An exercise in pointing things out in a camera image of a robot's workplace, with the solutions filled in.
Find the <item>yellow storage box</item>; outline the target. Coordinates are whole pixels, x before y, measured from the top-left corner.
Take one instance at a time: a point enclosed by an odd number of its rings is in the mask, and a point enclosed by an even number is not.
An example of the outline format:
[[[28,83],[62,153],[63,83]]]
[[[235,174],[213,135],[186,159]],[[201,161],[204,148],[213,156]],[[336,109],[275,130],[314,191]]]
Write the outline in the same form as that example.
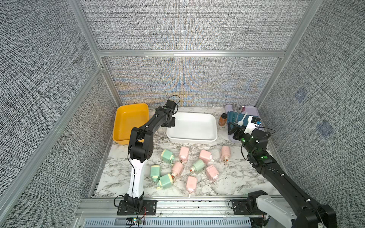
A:
[[[149,120],[149,108],[145,103],[128,104],[117,109],[113,140],[120,145],[129,144],[131,130],[141,127]]]

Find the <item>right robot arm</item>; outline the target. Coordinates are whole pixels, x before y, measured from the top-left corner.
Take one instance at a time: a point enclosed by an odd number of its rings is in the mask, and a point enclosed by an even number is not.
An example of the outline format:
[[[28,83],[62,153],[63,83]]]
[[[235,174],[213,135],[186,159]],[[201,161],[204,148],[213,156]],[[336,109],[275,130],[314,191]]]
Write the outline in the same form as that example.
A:
[[[264,191],[256,191],[248,194],[248,211],[265,212],[285,228],[337,227],[336,212],[305,193],[267,152],[269,138],[275,130],[254,126],[251,133],[246,133],[248,127],[234,123],[229,123],[228,129],[229,135],[238,134],[241,149],[248,152],[246,160],[279,191],[290,206],[286,208]]]

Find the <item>white storage box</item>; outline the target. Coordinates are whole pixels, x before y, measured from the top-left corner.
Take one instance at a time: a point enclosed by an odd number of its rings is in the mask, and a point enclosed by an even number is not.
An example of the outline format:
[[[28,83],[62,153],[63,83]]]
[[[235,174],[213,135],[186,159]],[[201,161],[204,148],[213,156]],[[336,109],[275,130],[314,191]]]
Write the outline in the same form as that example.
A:
[[[178,112],[174,117],[175,126],[166,130],[170,141],[207,144],[217,140],[217,123],[213,115]]]

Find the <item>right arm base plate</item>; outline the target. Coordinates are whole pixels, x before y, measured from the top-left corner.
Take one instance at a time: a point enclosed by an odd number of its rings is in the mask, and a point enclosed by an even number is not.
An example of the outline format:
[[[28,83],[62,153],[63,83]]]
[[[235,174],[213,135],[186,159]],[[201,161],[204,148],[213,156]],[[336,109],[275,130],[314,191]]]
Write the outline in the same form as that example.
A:
[[[233,210],[234,215],[251,215],[247,208],[246,199],[232,199],[228,202],[228,206]]]

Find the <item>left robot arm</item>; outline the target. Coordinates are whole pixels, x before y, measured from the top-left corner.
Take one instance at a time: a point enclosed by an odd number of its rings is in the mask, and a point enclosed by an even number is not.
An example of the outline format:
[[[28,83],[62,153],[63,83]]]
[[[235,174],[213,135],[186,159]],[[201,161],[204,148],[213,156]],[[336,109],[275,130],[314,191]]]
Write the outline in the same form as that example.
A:
[[[123,203],[138,212],[143,207],[143,179],[147,161],[154,151],[154,134],[160,127],[174,127],[178,105],[165,105],[156,108],[154,115],[141,127],[131,130],[127,159],[131,165],[131,176],[128,191]]]

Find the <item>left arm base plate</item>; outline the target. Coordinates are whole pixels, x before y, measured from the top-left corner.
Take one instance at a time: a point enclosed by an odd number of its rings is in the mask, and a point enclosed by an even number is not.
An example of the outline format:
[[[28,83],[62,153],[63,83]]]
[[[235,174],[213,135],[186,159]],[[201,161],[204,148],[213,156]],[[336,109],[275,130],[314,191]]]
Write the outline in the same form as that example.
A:
[[[123,200],[120,201],[117,209],[117,215],[138,215],[139,217],[143,215],[155,215],[157,208],[156,200],[135,200],[133,204],[129,205]]]

